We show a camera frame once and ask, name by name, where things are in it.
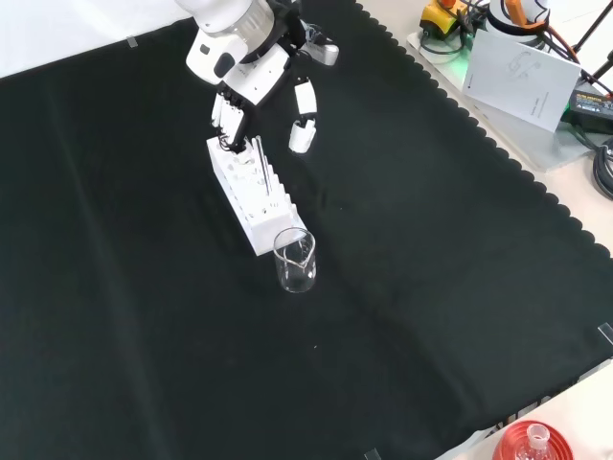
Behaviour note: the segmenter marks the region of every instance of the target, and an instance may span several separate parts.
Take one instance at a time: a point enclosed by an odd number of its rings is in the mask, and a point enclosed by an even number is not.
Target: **table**
[[[431,460],[604,359],[608,254],[350,0],[305,10],[346,50],[312,154],[291,86],[253,126],[305,295],[218,189],[192,22],[2,82],[0,456]]]
[[[373,17],[388,28],[400,45],[406,46],[406,36],[419,29],[421,11],[427,1],[362,0],[360,3],[364,5],[366,11],[370,12]],[[577,4],[571,2],[572,5],[570,3],[566,5],[566,3],[561,4],[562,8],[558,11],[561,16],[560,20],[563,21],[563,26],[559,29],[559,32],[571,38],[575,38],[577,33],[580,34],[580,31],[584,30],[589,24],[589,20],[593,20],[594,16],[598,15],[598,8],[606,4],[602,0],[581,2],[582,8],[586,8],[587,14],[576,21],[569,22],[569,18],[572,18],[573,14],[571,11],[577,8]],[[605,22],[599,29],[599,35],[603,35],[601,39],[604,42],[599,41],[597,36],[591,38],[590,46],[596,47],[596,50],[594,53],[588,53],[587,55],[588,69],[590,70],[594,70],[593,67],[598,67],[598,62],[604,61],[605,54],[608,53],[607,43],[610,44],[611,41],[610,39],[607,41],[607,37],[613,29],[607,28],[607,24],[613,21],[613,14],[609,15],[607,21],[609,22]],[[549,173],[533,169],[524,160],[523,152],[497,133],[488,119],[481,112],[475,110],[472,102],[450,84],[434,66],[410,47],[408,53],[430,73],[450,98],[457,101],[462,108],[470,112],[471,117],[479,121],[479,126],[486,130],[488,137],[493,139],[502,149],[508,151],[511,157],[518,161],[526,171],[530,171],[534,175],[536,181],[544,184],[552,194],[560,199],[562,204],[570,209],[571,215],[581,221],[583,228],[594,235],[597,243],[604,245],[609,251],[613,252],[613,232],[610,231],[613,228],[613,203],[603,196],[593,183],[591,156],[584,156],[564,168]]]
[[[605,460],[613,454],[613,366],[608,365],[549,400],[520,420],[536,420],[557,429],[577,460]],[[505,429],[455,460],[491,460]]]

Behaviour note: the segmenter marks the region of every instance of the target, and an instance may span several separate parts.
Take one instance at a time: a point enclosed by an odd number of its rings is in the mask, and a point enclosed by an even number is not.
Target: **glass beaker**
[[[274,244],[277,275],[283,289],[306,292],[315,284],[315,238],[304,228],[283,230]]]

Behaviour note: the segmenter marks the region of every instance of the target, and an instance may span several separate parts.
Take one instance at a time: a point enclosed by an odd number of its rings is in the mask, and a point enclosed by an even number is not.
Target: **red object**
[[[498,443],[498,446],[496,446],[496,451],[494,452],[492,460],[515,460],[514,448],[523,439],[528,437],[528,426],[532,424],[541,424],[549,429],[549,433],[551,435],[549,445],[552,451],[556,453],[557,460],[575,459],[573,456],[573,451],[564,439],[564,436],[559,434],[555,428],[551,428],[549,425],[543,424],[542,422],[526,421],[519,422],[507,428],[505,435]]]
[[[456,0],[441,0],[441,4],[445,8],[450,9],[456,6]]]

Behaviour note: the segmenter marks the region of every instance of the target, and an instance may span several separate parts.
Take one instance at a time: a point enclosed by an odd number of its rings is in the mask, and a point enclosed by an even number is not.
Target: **white test tube rack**
[[[272,251],[275,238],[283,230],[306,229],[296,205],[265,156],[268,187],[255,149],[236,155],[224,150],[216,137],[209,139],[207,145],[217,180],[257,256]]]

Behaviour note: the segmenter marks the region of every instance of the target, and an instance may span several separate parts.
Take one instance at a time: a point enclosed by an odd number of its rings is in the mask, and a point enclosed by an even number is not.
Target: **metal stand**
[[[609,70],[613,69],[613,51],[609,53],[609,56],[607,57],[607,59],[608,59],[607,63],[594,73],[595,79],[599,79],[604,74],[606,74]]]
[[[596,31],[596,29],[598,29],[598,27],[601,25],[603,20],[608,16],[608,14],[611,12],[611,10],[613,10],[613,0],[611,0],[611,2],[607,5],[607,7],[604,9],[604,11],[601,13],[601,15],[598,16],[598,19],[596,19],[596,21],[594,21],[594,24],[592,24],[592,27],[590,27],[588,29],[588,31],[585,33],[585,35],[581,38],[581,40],[579,40],[579,43],[577,43],[573,47],[573,50],[575,50],[575,53],[579,52],[579,50],[583,47],[583,45],[585,44],[587,39],[590,36],[592,36],[592,34],[594,33],[594,31]]]

